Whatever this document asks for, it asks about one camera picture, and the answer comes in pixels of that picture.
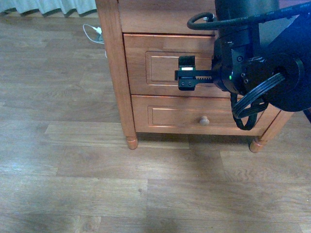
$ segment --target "white cable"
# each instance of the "white cable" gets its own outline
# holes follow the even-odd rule
[[[88,39],[89,39],[90,41],[94,42],[94,43],[103,44],[103,45],[104,45],[104,42],[99,42],[99,41],[95,41],[95,40],[91,39],[91,38],[88,36],[88,34],[86,33],[85,26],[91,27],[91,28],[94,29],[98,34],[102,34],[101,28],[100,28],[100,27],[95,28],[95,27],[92,27],[91,25],[83,24],[83,31],[84,31],[84,33],[86,34],[86,36],[88,37]]]

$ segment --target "wooden floor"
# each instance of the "wooden floor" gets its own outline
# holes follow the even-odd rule
[[[139,134],[129,150],[97,18],[0,18],[1,233],[311,233],[311,124]]]

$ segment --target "screw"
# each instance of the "screw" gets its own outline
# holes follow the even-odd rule
[[[237,61],[238,62],[242,62],[243,61],[243,57],[242,56],[238,56]]]

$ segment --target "bottom drawer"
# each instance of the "bottom drawer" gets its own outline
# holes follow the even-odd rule
[[[151,133],[262,135],[279,113],[269,106],[252,130],[243,131],[233,120],[229,99],[133,95],[132,103],[136,131]]]

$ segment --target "black cable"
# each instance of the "black cable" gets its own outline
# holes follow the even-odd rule
[[[231,107],[233,107],[237,102],[238,102],[238,95],[231,93]],[[256,125],[257,115],[258,115],[257,113],[248,115],[248,120],[245,125],[243,124],[243,121],[241,119],[237,119],[234,115],[232,116],[239,129],[249,131]]]
[[[189,19],[187,26],[192,30],[217,30],[220,28],[245,26],[255,23],[264,23],[280,18],[292,17],[300,14],[309,14],[311,12],[311,1],[307,3],[282,8],[277,11],[270,11],[261,15],[254,15],[249,17],[235,18],[229,20],[222,20],[207,23],[195,23],[197,20],[207,17],[209,21],[214,18],[214,14],[210,12],[200,13]]]
[[[265,105],[257,106],[256,108],[250,107],[249,109],[245,109],[248,105],[252,104],[255,100],[261,97],[264,93],[271,90],[273,87],[278,85],[280,82],[285,80],[285,77],[281,73],[277,73],[274,76],[270,77],[266,81],[262,82],[255,88],[253,88],[250,92],[248,92],[239,102],[237,102],[234,106],[232,106],[232,114],[237,119],[249,116],[252,113],[258,113],[263,110]]]

